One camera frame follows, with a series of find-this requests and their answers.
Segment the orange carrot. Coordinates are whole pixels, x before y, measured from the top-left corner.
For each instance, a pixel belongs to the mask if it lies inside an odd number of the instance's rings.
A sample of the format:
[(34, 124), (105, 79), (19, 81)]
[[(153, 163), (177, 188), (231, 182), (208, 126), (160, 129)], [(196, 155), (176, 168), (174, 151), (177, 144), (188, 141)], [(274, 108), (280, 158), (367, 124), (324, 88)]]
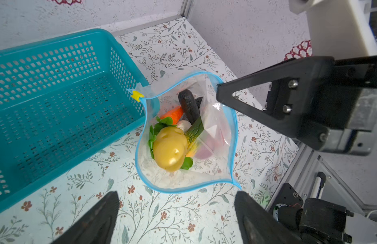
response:
[(184, 112), (181, 106), (177, 106), (174, 109), (168, 111), (164, 115), (160, 117), (161, 121), (163, 123), (169, 124), (169, 125), (176, 125), (180, 119), (182, 118)]

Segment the clear zip top bag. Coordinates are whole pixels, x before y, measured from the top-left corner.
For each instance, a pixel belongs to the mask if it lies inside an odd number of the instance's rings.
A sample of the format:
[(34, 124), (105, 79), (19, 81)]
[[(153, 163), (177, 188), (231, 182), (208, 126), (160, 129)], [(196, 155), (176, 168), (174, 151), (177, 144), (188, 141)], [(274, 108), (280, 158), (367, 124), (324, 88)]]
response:
[[(234, 109), (229, 108), (216, 100), (218, 85), (223, 80), (210, 72), (189, 72), (173, 74), (160, 84), (143, 86), (137, 84), (129, 89), (131, 97), (142, 103), (145, 113), (145, 125), (136, 149), (135, 165), (139, 177), (151, 189), (177, 194), (196, 190), (208, 185), (230, 183), (238, 186), (233, 178), (233, 163), (238, 142), (238, 121)], [(180, 106), (178, 94), (188, 89), (194, 98), (202, 97), (200, 118), (204, 130), (211, 128), (221, 129), (224, 133), (225, 148), (205, 160), (196, 159), (189, 170), (179, 169), (168, 172), (158, 167), (152, 159), (148, 140), (150, 127), (158, 123), (158, 119), (168, 111)], [(186, 115), (183, 114), (175, 125), (184, 134), (192, 126)]]

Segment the green yellow cucumber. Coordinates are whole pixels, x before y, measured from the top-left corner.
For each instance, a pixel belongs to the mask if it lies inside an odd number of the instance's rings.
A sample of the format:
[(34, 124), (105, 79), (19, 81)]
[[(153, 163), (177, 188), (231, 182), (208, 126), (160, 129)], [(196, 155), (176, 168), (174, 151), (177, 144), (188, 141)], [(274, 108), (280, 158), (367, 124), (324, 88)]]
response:
[(194, 124), (185, 132), (188, 143), (187, 157), (193, 157), (199, 148), (198, 138), (204, 131), (204, 126), (201, 118), (198, 118)]

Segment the yellow green potato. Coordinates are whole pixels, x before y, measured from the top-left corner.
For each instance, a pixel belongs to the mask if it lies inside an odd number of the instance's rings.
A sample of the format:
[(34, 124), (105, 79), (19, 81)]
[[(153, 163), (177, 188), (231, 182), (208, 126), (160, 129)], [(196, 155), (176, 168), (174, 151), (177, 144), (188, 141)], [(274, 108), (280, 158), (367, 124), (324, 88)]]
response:
[(183, 130), (165, 127), (153, 143), (153, 155), (157, 165), (168, 172), (181, 168), (188, 152), (188, 142)]

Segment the dark eggplant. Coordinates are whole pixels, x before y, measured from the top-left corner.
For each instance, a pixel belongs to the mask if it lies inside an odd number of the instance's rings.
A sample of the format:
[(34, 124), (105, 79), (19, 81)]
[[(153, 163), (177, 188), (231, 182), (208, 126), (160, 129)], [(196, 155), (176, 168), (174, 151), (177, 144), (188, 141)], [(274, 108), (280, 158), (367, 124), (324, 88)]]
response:
[(195, 99), (192, 92), (188, 89), (185, 89), (178, 94), (180, 106), (191, 124), (200, 118), (200, 105), (202, 99), (202, 97)]

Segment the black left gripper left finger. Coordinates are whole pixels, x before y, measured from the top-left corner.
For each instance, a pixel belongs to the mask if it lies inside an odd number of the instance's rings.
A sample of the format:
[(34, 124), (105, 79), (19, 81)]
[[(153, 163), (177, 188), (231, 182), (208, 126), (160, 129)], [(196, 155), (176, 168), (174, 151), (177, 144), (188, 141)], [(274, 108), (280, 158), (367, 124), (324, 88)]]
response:
[(118, 193), (109, 192), (53, 243), (109, 244), (116, 225), (119, 206)]

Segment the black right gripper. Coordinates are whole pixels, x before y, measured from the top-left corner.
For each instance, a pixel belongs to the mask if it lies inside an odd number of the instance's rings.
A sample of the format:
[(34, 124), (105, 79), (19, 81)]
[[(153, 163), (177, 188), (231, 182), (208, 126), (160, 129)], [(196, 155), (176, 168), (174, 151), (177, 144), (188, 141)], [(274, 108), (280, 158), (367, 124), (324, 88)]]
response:
[[(271, 86), (265, 110), (233, 95), (262, 84)], [(377, 141), (377, 56), (285, 61), (218, 85), (216, 99), (315, 150), (368, 155)]]

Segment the purple onion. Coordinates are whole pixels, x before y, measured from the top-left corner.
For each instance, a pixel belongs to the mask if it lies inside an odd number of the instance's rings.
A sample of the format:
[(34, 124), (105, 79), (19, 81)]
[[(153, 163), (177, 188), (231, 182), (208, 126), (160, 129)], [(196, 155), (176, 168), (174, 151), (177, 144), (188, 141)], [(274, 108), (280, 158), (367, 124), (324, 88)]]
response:
[(211, 128), (210, 131), (204, 130), (196, 139), (197, 149), (194, 157), (199, 160), (205, 160), (221, 152), (225, 146), (225, 137), (221, 129)]

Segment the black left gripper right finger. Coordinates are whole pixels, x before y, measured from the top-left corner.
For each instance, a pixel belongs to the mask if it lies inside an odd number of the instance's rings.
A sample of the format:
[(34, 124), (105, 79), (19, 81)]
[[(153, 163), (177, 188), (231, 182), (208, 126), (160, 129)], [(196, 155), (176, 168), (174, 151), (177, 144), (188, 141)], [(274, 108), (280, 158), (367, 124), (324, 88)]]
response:
[(237, 192), (234, 206), (244, 244), (301, 243), (301, 240), (277, 222), (246, 192)]

